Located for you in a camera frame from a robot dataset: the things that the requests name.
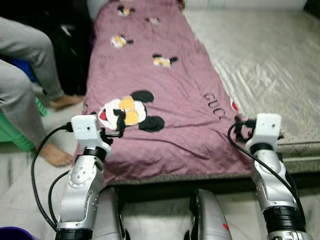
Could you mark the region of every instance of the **pink blanket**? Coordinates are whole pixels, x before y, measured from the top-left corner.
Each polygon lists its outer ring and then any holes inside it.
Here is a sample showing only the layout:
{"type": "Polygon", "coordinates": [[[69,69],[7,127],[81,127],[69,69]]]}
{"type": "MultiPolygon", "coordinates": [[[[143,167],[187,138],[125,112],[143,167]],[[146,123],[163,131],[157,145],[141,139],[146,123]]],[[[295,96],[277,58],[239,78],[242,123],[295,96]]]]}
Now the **pink blanket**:
{"type": "Polygon", "coordinates": [[[99,113],[114,130],[125,113],[126,125],[105,161],[105,184],[249,173],[227,138],[237,112],[174,0],[109,3],[95,27],[83,114],[99,113]]]}

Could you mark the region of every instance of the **bed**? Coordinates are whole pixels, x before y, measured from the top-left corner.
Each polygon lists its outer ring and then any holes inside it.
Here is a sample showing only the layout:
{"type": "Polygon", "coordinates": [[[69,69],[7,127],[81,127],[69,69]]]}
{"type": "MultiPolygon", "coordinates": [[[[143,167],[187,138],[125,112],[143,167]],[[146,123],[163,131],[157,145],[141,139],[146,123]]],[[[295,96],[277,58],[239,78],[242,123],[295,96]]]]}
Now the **bed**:
{"type": "Polygon", "coordinates": [[[121,111],[127,116],[105,184],[248,177],[251,160],[227,131],[236,116],[259,112],[282,115],[278,151],[288,170],[319,172],[319,27],[298,11],[183,15],[175,0],[104,5],[83,114],[97,112],[110,130],[121,111]]]}

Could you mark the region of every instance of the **bare foot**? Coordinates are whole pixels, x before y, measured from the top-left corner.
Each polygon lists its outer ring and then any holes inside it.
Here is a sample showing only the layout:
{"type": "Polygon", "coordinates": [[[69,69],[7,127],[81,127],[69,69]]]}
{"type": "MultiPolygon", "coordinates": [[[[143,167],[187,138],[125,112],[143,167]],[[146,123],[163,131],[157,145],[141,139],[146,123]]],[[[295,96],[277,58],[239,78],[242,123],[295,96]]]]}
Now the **bare foot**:
{"type": "Polygon", "coordinates": [[[46,143],[39,155],[45,158],[48,163],[56,167],[68,165],[72,160],[70,154],[60,150],[52,143],[46,143]]]}
{"type": "Polygon", "coordinates": [[[71,105],[76,105],[84,99],[83,96],[69,96],[64,95],[61,99],[56,101],[50,101],[51,107],[55,109],[62,109],[71,105]]]}

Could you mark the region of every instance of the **wall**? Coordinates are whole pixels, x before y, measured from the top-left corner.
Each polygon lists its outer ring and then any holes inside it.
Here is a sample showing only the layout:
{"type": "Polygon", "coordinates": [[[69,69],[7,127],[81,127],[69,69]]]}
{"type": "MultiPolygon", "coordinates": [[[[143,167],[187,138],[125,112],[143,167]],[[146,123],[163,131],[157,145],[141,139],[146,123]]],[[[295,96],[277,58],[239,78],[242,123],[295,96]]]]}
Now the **wall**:
{"type": "Polygon", "coordinates": [[[307,0],[185,0],[187,8],[303,9],[307,0]]]}

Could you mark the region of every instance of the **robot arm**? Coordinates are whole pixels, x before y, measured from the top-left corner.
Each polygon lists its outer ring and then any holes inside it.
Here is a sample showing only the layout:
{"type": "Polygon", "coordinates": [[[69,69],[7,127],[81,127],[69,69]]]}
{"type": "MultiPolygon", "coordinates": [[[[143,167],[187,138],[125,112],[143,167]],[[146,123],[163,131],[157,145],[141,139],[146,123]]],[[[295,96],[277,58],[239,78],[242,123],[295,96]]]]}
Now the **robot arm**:
{"type": "Polygon", "coordinates": [[[108,137],[121,137],[123,132],[105,134],[97,127],[95,115],[74,116],[71,124],[84,152],[77,156],[68,173],[55,239],[90,240],[98,211],[99,192],[103,189],[104,160],[111,155],[111,147],[104,141],[111,143],[108,137]]]}
{"type": "MultiPolygon", "coordinates": [[[[245,148],[275,171],[289,186],[287,170],[277,153],[281,116],[260,113],[255,130],[245,148]]],[[[304,213],[292,193],[271,172],[254,162],[252,180],[268,231],[268,240],[312,240],[306,233],[304,213]]]]}

